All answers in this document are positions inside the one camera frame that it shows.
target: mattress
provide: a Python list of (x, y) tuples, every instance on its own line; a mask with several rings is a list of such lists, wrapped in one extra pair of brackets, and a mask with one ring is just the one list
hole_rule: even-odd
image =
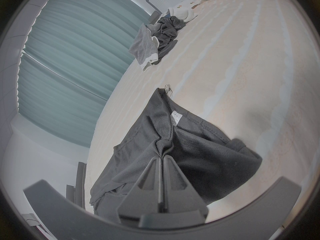
[(154, 90), (241, 139), (262, 158), (256, 174), (208, 205), (207, 222), (248, 205), (280, 176), (302, 186), (288, 220), (304, 204), (320, 157), (320, 52), (289, 0), (208, 0), (178, 32), (178, 43), (146, 72), (134, 60), (104, 107), (91, 142), (90, 189)]

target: blue fabric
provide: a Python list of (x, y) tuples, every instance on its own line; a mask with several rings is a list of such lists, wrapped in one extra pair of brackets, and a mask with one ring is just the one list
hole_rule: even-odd
[(19, 113), (90, 147), (106, 101), (134, 60), (128, 49), (148, 18), (131, 0), (49, 0), (21, 57)]

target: bed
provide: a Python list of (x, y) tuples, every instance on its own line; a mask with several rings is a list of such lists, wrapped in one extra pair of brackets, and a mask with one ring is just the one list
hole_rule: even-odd
[(288, 217), (312, 190), (320, 157), (320, 50), (289, 0), (208, 0), (178, 32), (178, 43), (142, 72), (134, 60), (104, 107), (91, 142), (85, 179), (90, 189), (154, 90), (241, 139), (262, 158), (256, 174), (208, 205), (207, 222), (258, 198), (280, 176), (302, 186)]

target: green curtain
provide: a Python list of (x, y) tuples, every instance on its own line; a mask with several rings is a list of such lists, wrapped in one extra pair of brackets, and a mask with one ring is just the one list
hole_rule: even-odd
[(21, 57), (19, 113), (90, 147), (106, 101), (134, 60), (128, 49), (148, 18), (131, 0), (49, 0)]

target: pile of clothes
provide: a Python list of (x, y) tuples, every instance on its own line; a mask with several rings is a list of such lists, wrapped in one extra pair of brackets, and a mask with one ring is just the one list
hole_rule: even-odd
[(154, 25), (142, 24), (139, 32), (129, 48), (129, 52), (137, 59), (145, 72), (152, 64), (158, 64), (178, 42), (178, 30), (186, 23), (176, 16), (162, 17)]

